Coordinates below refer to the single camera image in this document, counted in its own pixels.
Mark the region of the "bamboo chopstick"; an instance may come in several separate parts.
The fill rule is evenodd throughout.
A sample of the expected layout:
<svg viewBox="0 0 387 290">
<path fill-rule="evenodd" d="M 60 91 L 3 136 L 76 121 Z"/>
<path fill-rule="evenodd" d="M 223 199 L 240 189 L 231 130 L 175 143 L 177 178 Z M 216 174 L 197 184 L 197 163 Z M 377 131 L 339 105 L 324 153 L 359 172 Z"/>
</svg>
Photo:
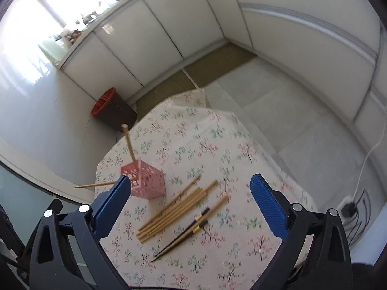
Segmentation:
<svg viewBox="0 0 387 290">
<path fill-rule="evenodd" d="M 190 188 L 195 185 L 199 180 L 201 179 L 201 174 L 196 176 L 192 181 L 183 189 L 181 190 L 172 201 L 167 203 L 161 210 L 159 210 L 149 221 L 144 223 L 141 227 L 138 228 L 138 232 L 143 231 L 148 225 L 153 224 L 157 219 L 159 219 L 162 215 L 165 215 L 167 211 L 169 211 L 172 207 L 174 207 L 177 204 L 177 201 L 185 195 L 185 193 L 190 190 Z"/>
<path fill-rule="evenodd" d="M 127 124 L 122 124 L 121 128 L 122 128 L 122 131 L 125 135 L 125 140 L 127 142 L 127 147 L 129 150 L 129 154 L 131 155 L 131 159 L 133 162 L 136 162 L 136 157 L 135 157 L 133 146 L 132 146 L 131 139 L 129 136 L 129 126 Z"/>
<path fill-rule="evenodd" d="M 76 189 L 87 189 L 87 188 L 94 188 L 94 187 L 103 187 L 103 186 L 107 186 L 107 185 L 113 185 L 115 184 L 115 181 L 110 181 L 110 182 L 103 182 L 103 183 L 93 183 L 93 184 L 89 184 L 89 185 L 76 185 L 74 186 L 74 188 Z"/>
<path fill-rule="evenodd" d="M 187 214 L 193 207 L 195 207 L 200 201 L 206 198 L 209 192 L 211 192 L 211 190 L 217 185 L 218 181 L 214 180 L 205 189 L 197 188 L 191 195 L 182 200 L 176 207 L 172 207 L 171 210 L 167 211 L 165 215 L 161 214 L 161 216 L 156 219 L 154 224 L 150 224 L 146 228 L 141 229 L 136 237 L 141 242 L 145 242 L 161 231 L 164 231 L 168 226 L 185 216 L 185 214 Z"/>
<path fill-rule="evenodd" d="M 162 215 L 159 219 L 157 219 L 154 224 L 151 224 L 143 231 L 140 231 L 137 234 L 137 238 L 144 239 L 146 236 L 148 236 L 152 232 L 155 232 L 159 227 L 163 226 L 171 219 L 174 219 L 181 213 L 185 212 L 186 210 L 189 210 L 192 206 L 198 203 L 206 195 L 207 195 L 206 190 L 203 190 L 200 188 L 195 190 L 191 195 L 189 195 L 187 198 L 181 201 L 178 205 L 172 207 L 172 209 L 166 212 L 165 215 Z"/>
<path fill-rule="evenodd" d="M 138 240 L 140 241 L 140 243 L 144 243 L 145 241 L 154 237 L 159 232 L 163 231 L 169 225 L 173 224 L 174 222 L 176 222 L 177 220 L 185 216 L 185 214 L 187 214 L 193 207 L 195 207 L 206 196 L 207 196 L 207 192 L 203 191 L 199 193 L 197 196 L 195 196 L 193 199 L 190 199 L 183 206 L 177 207 L 175 211 L 172 211 L 169 215 L 161 219 L 161 221 L 158 224 L 156 224 L 155 226 L 152 226 L 150 229 L 145 231 L 145 233 L 140 234 L 138 236 Z"/>
<path fill-rule="evenodd" d="M 201 218 L 199 218 L 192 226 L 190 226 L 190 228 L 188 228 L 188 230 L 185 233 L 183 233 L 179 238 L 177 238 L 171 244 L 171 247 L 177 245 L 180 241 L 187 238 L 190 235 L 190 233 L 193 233 L 195 231 L 195 229 L 197 227 L 199 227 L 200 224 L 202 224 L 202 222 L 206 221 L 209 217 L 214 215 L 225 203 L 227 203 L 229 201 L 229 199 L 230 199 L 230 197 L 228 195 L 221 198 L 218 201 L 218 203 L 215 206 L 213 206 L 212 209 L 210 209 L 205 215 L 203 215 Z"/>
</svg>

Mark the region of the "black chopstick gold band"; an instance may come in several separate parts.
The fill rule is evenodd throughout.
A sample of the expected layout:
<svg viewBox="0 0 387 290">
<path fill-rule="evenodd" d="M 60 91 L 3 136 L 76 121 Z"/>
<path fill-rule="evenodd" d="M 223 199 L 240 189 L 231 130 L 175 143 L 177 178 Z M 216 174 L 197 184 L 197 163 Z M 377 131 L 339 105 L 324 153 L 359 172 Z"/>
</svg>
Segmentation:
<svg viewBox="0 0 387 290">
<path fill-rule="evenodd" d="M 196 233 L 198 233 L 201 229 L 203 229 L 203 228 L 206 226 L 207 223 L 208 223 L 207 220 L 204 221 L 204 222 L 202 222 L 202 224 L 200 224 L 199 227 L 197 227 L 193 233 L 190 233 L 190 235 L 189 235 L 187 238 L 185 238 L 184 240 L 180 241 L 177 245 L 171 247 L 171 244 L 176 240 L 176 239 L 175 239 L 175 240 L 174 240 L 173 242 L 171 242 L 164 250 L 162 250 L 161 252 L 159 252 L 159 253 L 156 255 L 156 257 L 155 257 L 151 262 L 157 261 L 158 259 L 162 258 L 164 255 L 170 253 L 172 250 L 174 250 L 175 248 L 177 248 L 180 244 L 183 244 L 187 239 L 189 239 L 190 237 L 194 236 L 194 235 L 195 235 Z"/>
<path fill-rule="evenodd" d="M 160 250 L 152 260 L 152 262 L 158 260 L 158 258 L 163 257 L 166 253 L 169 253 L 174 248 L 178 247 L 184 241 L 186 241 L 191 236 L 195 235 L 197 231 L 200 231 L 207 223 L 208 220 L 204 219 L 204 217 L 210 212 L 210 208 L 205 208 L 196 218 L 195 220 L 185 228 L 179 236 L 177 236 L 172 242 L 167 244 L 162 250 Z"/>
</svg>

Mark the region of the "white kitchen cabinets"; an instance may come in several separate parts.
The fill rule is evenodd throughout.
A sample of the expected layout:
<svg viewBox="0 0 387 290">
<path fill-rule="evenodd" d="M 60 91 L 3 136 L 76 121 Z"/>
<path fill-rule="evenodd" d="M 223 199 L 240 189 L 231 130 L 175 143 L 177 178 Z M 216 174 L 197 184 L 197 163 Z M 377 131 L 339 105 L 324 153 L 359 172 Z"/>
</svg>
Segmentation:
<svg viewBox="0 0 387 290">
<path fill-rule="evenodd" d="M 114 86 L 131 98 L 227 41 L 298 77 L 346 121 L 386 102 L 383 26 L 368 0 L 121 0 L 58 66 L 92 98 Z"/>
</svg>

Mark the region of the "floral tablecloth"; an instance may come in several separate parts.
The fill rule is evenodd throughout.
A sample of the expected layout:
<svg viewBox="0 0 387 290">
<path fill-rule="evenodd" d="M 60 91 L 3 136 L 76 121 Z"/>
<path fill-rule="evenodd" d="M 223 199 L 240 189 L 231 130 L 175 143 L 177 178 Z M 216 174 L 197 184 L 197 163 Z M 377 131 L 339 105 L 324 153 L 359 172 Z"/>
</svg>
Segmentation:
<svg viewBox="0 0 387 290">
<path fill-rule="evenodd" d="M 316 208 L 233 113 L 207 106 L 202 90 L 163 101 L 116 143 L 97 166 L 95 193 L 135 158 L 163 173 L 166 192 L 130 197 L 101 240 L 131 286 L 249 289 L 281 243 L 251 194 L 255 174 L 288 201 Z"/>
</svg>

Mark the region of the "pink perforated utensil basket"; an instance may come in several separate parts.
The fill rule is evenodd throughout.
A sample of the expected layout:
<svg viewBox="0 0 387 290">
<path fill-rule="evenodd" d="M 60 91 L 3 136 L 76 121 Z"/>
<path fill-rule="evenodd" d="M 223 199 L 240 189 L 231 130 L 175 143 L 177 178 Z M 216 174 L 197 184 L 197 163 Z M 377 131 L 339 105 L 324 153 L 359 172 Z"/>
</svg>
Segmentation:
<svg viewBox="0 0 387 290">
<path fill-rule="evenodd" d="M 131 180 L 131 195 L 142 199 L 153 199 L 166 195 L 164 173 L 157 168 L 138 159 L 137 165 L 121 167 L 121 174 Z"/>
</svg>

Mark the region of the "brown bin with red liner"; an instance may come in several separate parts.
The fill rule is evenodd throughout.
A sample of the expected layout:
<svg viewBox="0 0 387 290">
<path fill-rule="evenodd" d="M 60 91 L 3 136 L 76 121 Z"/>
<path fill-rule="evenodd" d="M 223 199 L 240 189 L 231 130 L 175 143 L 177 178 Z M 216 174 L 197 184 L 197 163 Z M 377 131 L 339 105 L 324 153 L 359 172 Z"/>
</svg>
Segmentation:
<svg viewBox="0 0 387 290">
<path fill-rule="evenodd" d="M 138 118 L 135 110 L 117 93 L 115 88 L 104 92 L 93 106 L 91 115 L 118 132 L 123 132 L 123 124 L 132 128 Z"/>
</svg>

